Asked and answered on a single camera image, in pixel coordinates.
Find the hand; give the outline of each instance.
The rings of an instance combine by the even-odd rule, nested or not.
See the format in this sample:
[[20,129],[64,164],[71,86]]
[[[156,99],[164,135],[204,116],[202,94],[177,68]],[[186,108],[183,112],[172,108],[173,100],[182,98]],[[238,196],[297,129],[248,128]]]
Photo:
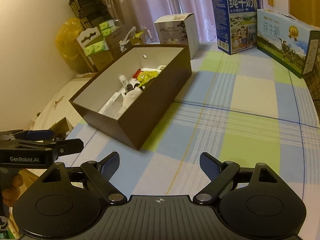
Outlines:
[[23,178],[20,174],[18,174],[13,178],[12,186],[2,191],[2,199],[5,205],[7,205],[8,207],[13,207],[14,203],[20,195],[19,187],[21,187],[22,185]]

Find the silver screw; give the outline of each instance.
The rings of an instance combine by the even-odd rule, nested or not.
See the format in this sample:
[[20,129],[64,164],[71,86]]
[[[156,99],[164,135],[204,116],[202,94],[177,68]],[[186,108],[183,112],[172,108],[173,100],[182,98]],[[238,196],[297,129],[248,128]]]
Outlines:
[[201,193],[196,196],[196,199],[201,202],[204,202],[204,201],[209,201],[211,199],[211,196],[206,193]]
[[108,199],[111,201],[117,202],[117,201],[123,200],[124,196],[122,194],[115,193],[115,194],[109,195]]

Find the checkered bedsheet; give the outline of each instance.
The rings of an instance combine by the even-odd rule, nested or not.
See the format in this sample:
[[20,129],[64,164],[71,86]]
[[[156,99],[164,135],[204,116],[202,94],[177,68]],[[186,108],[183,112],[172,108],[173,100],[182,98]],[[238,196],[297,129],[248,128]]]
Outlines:
[[204,151],[242,167],[264,162],[307,207],[300,237],[320,239],[320,128],[304,80],[257,49],[230,56],[202,44],[191,63],[192,77],[141,150],[81,122],[69,138],[81,138],[84,150],[59,161],[79,166],[117,151],[110,182],[127,197],[191,198],[210,182],[199,166]]

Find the cartoon family illustration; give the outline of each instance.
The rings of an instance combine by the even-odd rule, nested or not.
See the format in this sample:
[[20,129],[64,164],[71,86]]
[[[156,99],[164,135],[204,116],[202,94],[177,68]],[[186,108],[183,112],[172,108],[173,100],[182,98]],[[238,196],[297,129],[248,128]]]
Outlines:
[[236,33],[234,34],[233,38],[234,48],[243,47],[243,45],[247,45],[247,28],[241,26],[240,29],[236,30]]

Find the blue milk box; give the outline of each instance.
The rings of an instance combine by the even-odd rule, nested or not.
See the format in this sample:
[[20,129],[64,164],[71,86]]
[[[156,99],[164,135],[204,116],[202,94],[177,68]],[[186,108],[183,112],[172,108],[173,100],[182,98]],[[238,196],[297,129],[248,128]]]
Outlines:
[[312,70],[319,40],[319,28],[291,15],[258,10],[258,49],[299,78]]
[[228,54],[257,46],[257,9],[261,0],[211,0],[218,48]]

